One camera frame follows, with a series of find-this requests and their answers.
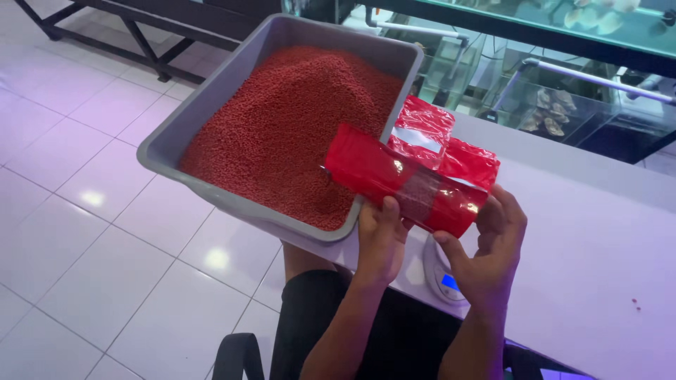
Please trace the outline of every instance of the scattered red pellet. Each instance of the scattered red pellet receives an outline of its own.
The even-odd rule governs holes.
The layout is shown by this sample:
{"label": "scattered red pellet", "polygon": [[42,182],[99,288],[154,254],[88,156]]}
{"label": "scattered red pellet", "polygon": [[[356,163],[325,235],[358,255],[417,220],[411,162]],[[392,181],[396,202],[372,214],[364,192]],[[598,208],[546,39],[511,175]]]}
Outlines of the scattered red pellet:
{"label": "scattered red pellet", "polygon": [[403,82],[337,50],[272,54],[212,118],[182,171],[326,231],[345,222],[354,194],[323,165],[340,122],[379,138]]}

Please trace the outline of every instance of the white pvc pipe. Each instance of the white pvc pipe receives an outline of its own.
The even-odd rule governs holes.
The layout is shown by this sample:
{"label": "white pvc pipe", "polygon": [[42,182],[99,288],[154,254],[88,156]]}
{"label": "white pvc pipe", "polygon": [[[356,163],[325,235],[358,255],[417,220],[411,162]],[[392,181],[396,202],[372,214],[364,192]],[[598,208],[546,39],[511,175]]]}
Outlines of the white pvc pipe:
{"label": "white pvc pipe", "polygon": [[542,61],[540,61],[537,64],[537,67],[543,68],[545,70],[553,71],[553,72],[558,72],[560,74],[569,75],[569,76],[572,76],[573,78],[583,79],[583,80],[586,80],[588,82],[596,83],[597,85],[612,87],[613,89],[618,89],[620,91],[625,91],[625,92],[636,94],[636,95],[639,95],[639,96],[642,96],[642,97],[647,97],[648,99],[661,101],[662,103],[676,105],[676,99],[672,98],[670,96],[662,95],[660,93],[654,93],[652,91],[640,89],[640,88],[634,87],[634,86],[625,85],[624,83],[613,82],[610,79],[599,78],[598,76],[585,74],[583,72],[571,70],[569,68],[563,68],[561,66],[549,64],[547,62],[542,62]]}
{"label": "white pvc pipe", "polygon": [[411,26],[411,25],[401,25],[401,24],[392,24],[391,22],[375,22],[377,28],[390,28],[395,30],[406,30],[408,32],[422,32],[436,34],[439,36],[451,37],[457,39],[460,36],[458,32],[451,32],[449,30],[440,30],[432,28],[421,28],[420,26]]}

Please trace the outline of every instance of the white counter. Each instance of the white counter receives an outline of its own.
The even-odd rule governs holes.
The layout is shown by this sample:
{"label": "white counter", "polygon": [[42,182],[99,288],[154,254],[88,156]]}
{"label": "white counter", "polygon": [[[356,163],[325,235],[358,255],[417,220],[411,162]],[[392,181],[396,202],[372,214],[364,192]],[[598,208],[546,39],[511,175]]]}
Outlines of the white counter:
{"label": "white counter", "polygon": [[[498,182],[529,218],[506,337],[599,379],[672,379],[676,179],[453,114],[453,136],[497,153]],[[475,249],[476,234],[473,226],[462,237],[466,250]],[[392,286],[463,317],[467,308],[448,306],[427,288],[426,238],[411,231]],[[356,231],[331,247],[290,242],[356,268]]]}

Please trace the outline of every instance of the black metal stand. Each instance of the black metal stand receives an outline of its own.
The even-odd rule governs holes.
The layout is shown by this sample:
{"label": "black metal stand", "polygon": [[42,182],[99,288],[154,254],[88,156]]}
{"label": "black metal stand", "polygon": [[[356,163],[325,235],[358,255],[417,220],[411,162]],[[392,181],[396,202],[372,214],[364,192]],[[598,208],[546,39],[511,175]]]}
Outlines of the black metal stand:
{"label": "black metal stand", "polygon": [[[52,41],[58,41],[66,37],[78,41],[79,43],[92,46],[97,49],[106,51],[108,53],[126,58],[138,64],[146,65],[157,72],[159,76],[158,80],[160,82],[167,82],[172,78],[172,76],[185,79],[189,82],[198,85],[200,85],[205,80],[205,78],[202,76],[195,75],[191,72],[187,72],[179,68],[175,68],[174,66],[171,66],[169,64],[174,58],[176,58],[179,54],[185,51],[185,49],[187,49],[195,41],[200,41],[209,44],[211,46],[220,49],[225,49],[228,51],[232,51],[236,49],[237,46],[239,46],[239,43],[236,41],[225,39],[217,35],[202,32],[200,30],[196,30],[193,28],[189,28],[182,24],[177,24],[168,21],[166,19],[154,17],[145,12],[135,10],[134,8],[131,7],[117,5],[115,3],[107,1],[74,0],[75,3],[55,12],[51,16],[46,17],[44,19],[41,18],[37,13],[35,13],[35,10],[33,10],[33,8],[31,8],[31,6],[27,4],[25,0],[14,0],[14,1],[19,5],[19,7],[21,7],[21,9],[23,9],[24,12],[26,12],[28,17],[30,17],[30,19],[33,20],[33,22],[35,22],[35,24],[37,24],[37,26],[39,26],[40,29],[42,29],[43,32],[45,32],[45,34]],[[71,30],[67,30],[64,28],[60,28],[59,26],[56,26],[57,23],[65,20],[66,18],[72,16],[76,12],[86,7],[93,7],[120,16],[120,18],[122,18],[122,21],[126,25],[127,29],[129,29],[131,35],[134,37],[134,40],[136,40],[136,42],[139,44],[139,47],[143,51],[144,55],[140,55],[132,51],[125,50],[117,46],[113,46],[108,43],[92,39],[91,37],[87,37],[82,34],[73,32]],[[165,54],[158,57],[153,51],[148,41],[143,36],[143,33],[136,24],[137,22],[142,22],[144,24],[154,26],[159,29],[179,34],[181,36],[184,36],[184,38],[181,41],[179,41],[176,45],[174,45],[171,49],[169,49]]]}

